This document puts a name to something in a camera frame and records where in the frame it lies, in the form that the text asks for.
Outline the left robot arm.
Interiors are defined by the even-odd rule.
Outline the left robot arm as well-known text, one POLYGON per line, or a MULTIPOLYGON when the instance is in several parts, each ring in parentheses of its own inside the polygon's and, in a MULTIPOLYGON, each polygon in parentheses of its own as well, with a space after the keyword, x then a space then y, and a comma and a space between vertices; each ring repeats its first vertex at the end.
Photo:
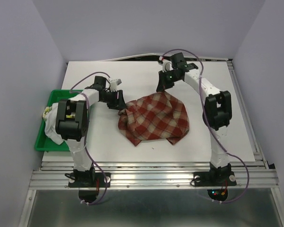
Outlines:
POLYGON ((58 102, 55 130, 67 144, 74 162, 73 172, 65 175, 71 187, 93 187, 98 183, 95 162, 87 151, 89 110, 98 102, 109 109, 125 109, 123 91, 118 89, 121 83, 121 79, 95 76, 92 85, 82 91, 70 90, 77 95, 58 102))

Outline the red plaid skirt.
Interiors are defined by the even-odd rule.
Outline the red plaid skirt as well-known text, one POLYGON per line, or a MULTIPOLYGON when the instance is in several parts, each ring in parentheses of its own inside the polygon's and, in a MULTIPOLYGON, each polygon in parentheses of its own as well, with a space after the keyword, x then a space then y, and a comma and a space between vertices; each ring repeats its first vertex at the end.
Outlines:
POLYGON ((160 139, 175 145, 190 130, 184 103, 165 91, 132 100, 126 106, 118 113, 118 129, 134 146, 160 139))

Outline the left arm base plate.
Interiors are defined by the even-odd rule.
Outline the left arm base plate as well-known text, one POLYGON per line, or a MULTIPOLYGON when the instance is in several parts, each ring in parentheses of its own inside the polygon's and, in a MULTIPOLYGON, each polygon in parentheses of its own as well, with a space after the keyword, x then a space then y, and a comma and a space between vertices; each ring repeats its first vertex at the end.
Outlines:
POLYGON ((64 174, 68 178, 70 188, 105 188, 110 187, 111 173, 106 173, 106 179, 102 173, 95 173, 93 179, 75 180, 73 173, 64 174))

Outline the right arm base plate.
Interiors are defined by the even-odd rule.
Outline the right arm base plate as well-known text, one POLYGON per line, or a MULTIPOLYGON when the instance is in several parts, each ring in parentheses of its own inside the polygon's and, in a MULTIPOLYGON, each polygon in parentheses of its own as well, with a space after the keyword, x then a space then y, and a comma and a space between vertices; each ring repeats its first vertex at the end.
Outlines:
POLYGON ((236 180, 232 181, 230 179, 232 175, 234 175, 233 172, 222 175, 211 174, 210 172, 193 172, 193 179, 190 185, 194 187, 219 187, 226 184, 228 186, 236 186, 236 180))

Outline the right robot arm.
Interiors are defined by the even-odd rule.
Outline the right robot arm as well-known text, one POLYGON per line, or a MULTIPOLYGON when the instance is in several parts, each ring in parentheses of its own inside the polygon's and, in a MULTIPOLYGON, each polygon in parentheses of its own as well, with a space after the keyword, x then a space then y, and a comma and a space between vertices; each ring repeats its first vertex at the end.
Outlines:
POLYGON ((227 134, 227 128, 232 119, 231 94, 221 91, 203 77, 203 67, 187 63, 183 53, 173 54, 170 60, 160 56, 162 66, 159 71, 157 91, 172 88, 180 80, 192 87, 200 96, 203 109, 203 121, 210 133, 211 159, 208 171, 193 173, 191 185, 195 187, 218 187, 227 183, 233 174, 229 156, 221 141, 227 134))

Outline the white skirt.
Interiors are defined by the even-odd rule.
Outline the white skirt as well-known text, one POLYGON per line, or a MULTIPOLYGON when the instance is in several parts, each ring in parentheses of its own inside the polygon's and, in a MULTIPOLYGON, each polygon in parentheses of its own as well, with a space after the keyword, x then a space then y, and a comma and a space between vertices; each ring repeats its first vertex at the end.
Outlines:
POLYGON ((48 119, 45 122, 45 135, 50 138, 55 144, 61 145, 64 140, 62 139, 61 135, 56 132, 55 125, 56 125, 56 116, 58 110, 58 103, 53 103, 51 105, 52 110, 48 114, 48 119))

